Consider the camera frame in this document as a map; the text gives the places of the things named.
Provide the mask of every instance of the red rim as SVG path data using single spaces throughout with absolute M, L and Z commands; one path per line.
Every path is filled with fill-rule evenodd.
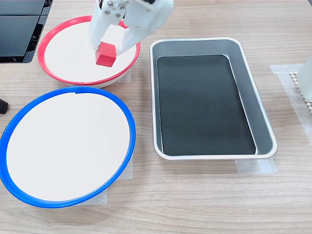
M 48 74 L 49 76 L 51 76 L 52 78 L 67 83 L 67 84 L 73 84 L 73 85 L 96 85 L 96 84 L 102 84 L 102 83 L 106 83 L 109 82 L 111 80 L 116 79 L 117 77 L 121 76 L 122 74 L 124 74 L 126 71 L 128 71 L 130 69 L 130 67 L 135 63 L 135 61 L 137 60 L 137 57 L 140 53 L 140 49 L 141 49 L 141 45 L 140 43 L 136 44 L 136 54 L 134 59 L 132 60 L 132 62 L 125 68 L 123 69 L 121 72 L 117 73 L 116 75 L 106 78 L 106 79 L 102 79 L 102 80 L 98 80 L 98 81 L 92 81 L 92 82 L 73 82 L 73 81 L 68 81 L 68 80 L 64 80 L 61 79 L 59 77 L 57 77 L 56 75 L 54 75 L 49 68 L 47 67 L 45 60 L 44 60 L 44 53 L 45 53 L 45 49 L 47 48 L 47 45 L 49 44 L 49 42 L 51 41 L 51 39 L 60 31 L 62 31 L 65 28 L 68 28 L 72 25 L 78 24 L 78 23 L 85 23 L 85 22 L 90 22 L 91 21 L 92 16 L 82 16 L 82 17 L 78 17 L 78 18 L 74 18 L 74 19 L 70 19 L 64 23 L 61 23 L 60 25 L 56 26 L 54 29 L 52 29 L 50 32 L 48 32 L 47 35 L 45 35 L 45 37 L 42 39 L 39 47 L 38 47 L 38 62 L 41 66 L 41 68 L 46 72 L 46 74 Z M 123 28 L 127 28 L 127 26 L 124 24 L 123 21 L 121 21 L 119 23 L 119 26 L 123 27 Z

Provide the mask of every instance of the blue-rimmed plate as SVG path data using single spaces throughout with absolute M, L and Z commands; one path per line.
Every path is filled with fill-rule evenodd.
M 44 208 L 84 202 L 128 164 L 136 128 L 127 106 L 92 87 L 47 93 L 11 120 L 0 141 L 0 177 L 18 199 Z

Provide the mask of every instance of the black tray bottom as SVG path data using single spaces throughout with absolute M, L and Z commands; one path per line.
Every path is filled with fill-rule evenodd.
M 161 57 L 157 60 L 157 76 L 165 154 L 255 154 L 225 56 Z

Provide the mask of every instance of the silver tray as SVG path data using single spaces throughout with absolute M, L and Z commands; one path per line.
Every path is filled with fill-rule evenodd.
M 252 135 L 255 146 L 254 154 L 218 153 L 212 155 L 169 155 L 164 153 L 160 118 L 157 60 L 162 57 L 176 58 L 206 55 L 223 55 L 228 59 L 244 115 Z M 150 56 L 153 145 L 158 155 L 168 160 L 263 159 L 274 155 L 277 150 L 277 143 L 250 72 L 243 48 L 237 40 L 232 38 L 158 40 L 151 45 Z

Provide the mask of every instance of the red-rimmed plate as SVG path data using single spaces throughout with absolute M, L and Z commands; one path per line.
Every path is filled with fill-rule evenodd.
M 66 21 L 52 29 L 38 48 L 38 61 L 52 78 L 69 85 L 104 87 L 115 83 L 136 61 L 140 43 L 116 57 L 112 67 L 96 65 L 91 44 L 91 16 Z M 101 41 L 119 46 L 127 26 L 111 25 Z

